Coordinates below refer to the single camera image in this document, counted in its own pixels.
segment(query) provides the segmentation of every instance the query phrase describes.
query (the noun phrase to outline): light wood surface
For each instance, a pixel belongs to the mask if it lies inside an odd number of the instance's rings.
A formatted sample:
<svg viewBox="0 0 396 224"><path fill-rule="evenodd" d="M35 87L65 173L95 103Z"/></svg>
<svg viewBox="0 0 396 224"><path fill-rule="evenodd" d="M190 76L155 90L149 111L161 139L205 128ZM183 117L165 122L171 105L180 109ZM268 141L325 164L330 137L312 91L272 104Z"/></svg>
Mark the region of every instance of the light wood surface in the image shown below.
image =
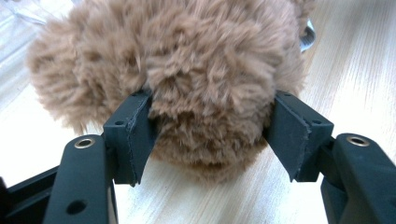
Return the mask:
<svg viewBox="0 0 396 224"><path fill-rule="evenodd" d="M318 39L304 54L302 100L335 124L333 136L370 137L396 162L396 1L318 0L311 19ZM19 22L25 28L7 41L0 30L0 52L35 30ZM24 52L0 60L0 176L8 186L59 164L75 137L36 101ZM116 186L116 194L120 223L326 223L320 181L290 183L268 148L244 175L214 188L149 160L142 184Z"/></svg>

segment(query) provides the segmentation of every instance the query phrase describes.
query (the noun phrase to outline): stuffed animal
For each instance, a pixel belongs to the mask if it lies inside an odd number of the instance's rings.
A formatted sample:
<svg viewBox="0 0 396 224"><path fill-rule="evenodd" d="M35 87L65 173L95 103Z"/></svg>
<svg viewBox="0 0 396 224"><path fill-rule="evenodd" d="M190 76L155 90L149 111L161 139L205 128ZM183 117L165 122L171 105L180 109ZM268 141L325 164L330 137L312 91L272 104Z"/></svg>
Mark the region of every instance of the stuffed animal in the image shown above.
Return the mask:
<svg viewBox="0 0 396 224"><path fill-rule="evenodd" d="M152 94L151 156L206 184L266 147L276 90L304 84L300 36L314 0L87 0L49 21L27 64L40 103L77 133L131 93Z"/></svg>

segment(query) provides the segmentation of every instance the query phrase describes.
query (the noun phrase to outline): tabletop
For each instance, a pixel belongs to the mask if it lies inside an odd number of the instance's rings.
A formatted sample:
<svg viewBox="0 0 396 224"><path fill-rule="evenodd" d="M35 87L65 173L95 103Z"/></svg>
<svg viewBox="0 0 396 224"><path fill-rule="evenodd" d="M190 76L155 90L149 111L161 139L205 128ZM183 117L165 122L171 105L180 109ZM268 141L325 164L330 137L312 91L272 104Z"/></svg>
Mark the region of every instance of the tabletop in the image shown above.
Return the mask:
<svg viewBox="0 0 396 224"><path fill-rule="evenodd" d="M66 2L51 10L67 10ZM10 187L58 165L76 135L42 108L29 82L23 61L36 27L2 5L0 12L0 176ZM317 40L304 53L307 77L300 98L334 123L334 137L367 136L396 162L396 1L318 0L311 21ZM116 186L119 219L327 223L321 178L290 183L271 148L243 175L211 188L167 163L148 160L140 185Z"/></svg>

